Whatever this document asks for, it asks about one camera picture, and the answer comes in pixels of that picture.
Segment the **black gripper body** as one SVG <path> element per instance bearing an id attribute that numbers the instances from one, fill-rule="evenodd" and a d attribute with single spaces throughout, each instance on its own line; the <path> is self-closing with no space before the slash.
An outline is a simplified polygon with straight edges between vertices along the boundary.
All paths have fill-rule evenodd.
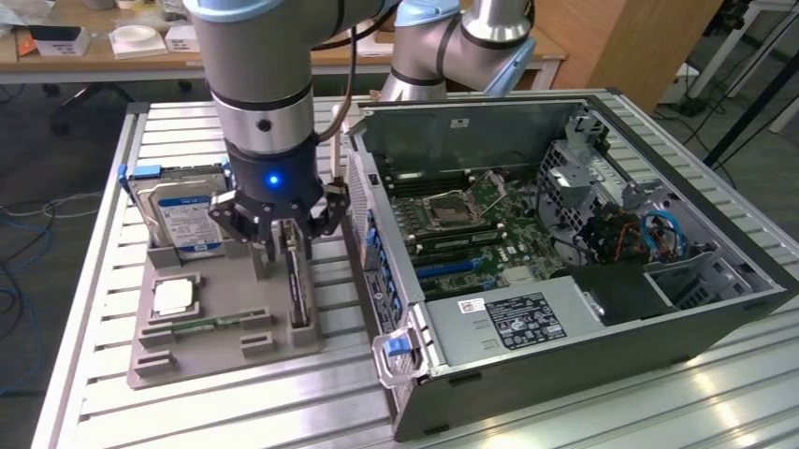
<path id="1" fill-rule="evenodd" d="M 239 205 L 273 220 L 307 219 L 323 195 L 318 169 L 318 139 L 309 138 L 286 152 L 257 154 L 226 141 Z"/>

